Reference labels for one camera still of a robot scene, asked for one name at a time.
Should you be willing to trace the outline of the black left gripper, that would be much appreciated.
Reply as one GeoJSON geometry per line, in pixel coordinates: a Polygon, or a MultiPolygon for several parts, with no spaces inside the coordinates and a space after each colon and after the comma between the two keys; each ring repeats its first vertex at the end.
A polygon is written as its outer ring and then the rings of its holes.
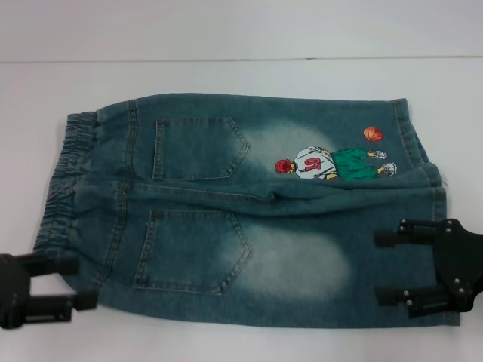
{"type": "Polygon", "coordinates": [[[32,322],[70,322],[72,311],[97,307],[97,291],[33,296],[31,277],[76,275],[80,262],[71,256],[51,254],[0,254],[0,328],[16,329],[32,322]]]}

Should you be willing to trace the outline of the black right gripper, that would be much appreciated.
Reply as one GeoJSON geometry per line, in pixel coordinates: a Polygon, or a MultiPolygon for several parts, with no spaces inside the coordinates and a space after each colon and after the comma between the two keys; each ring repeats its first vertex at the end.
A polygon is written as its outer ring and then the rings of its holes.
{"type": "Polygon", "coordinates": [[[409,315],[468,312],[483,293],[483,234],[466,230],[456,219],[401,219],[396,230],[376,230],[376,247],[399,244],[434,245],[445,235],[445,284],[432,287],[375,287],[381,306],[403,305],[409,315]]]}

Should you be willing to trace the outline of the blue denim shorts basketball print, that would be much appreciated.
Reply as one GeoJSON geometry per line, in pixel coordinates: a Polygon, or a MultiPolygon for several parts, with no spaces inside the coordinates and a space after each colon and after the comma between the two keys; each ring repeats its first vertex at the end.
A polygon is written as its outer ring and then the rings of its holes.
{"type": "Polygon", "coordinates": [[[75,290],[150,317],[258,327],[457,326],[377,287],[435,283],[445,189],[404,99],[160,94],[71,114],[33,250],[79,259],[75,290]]]}

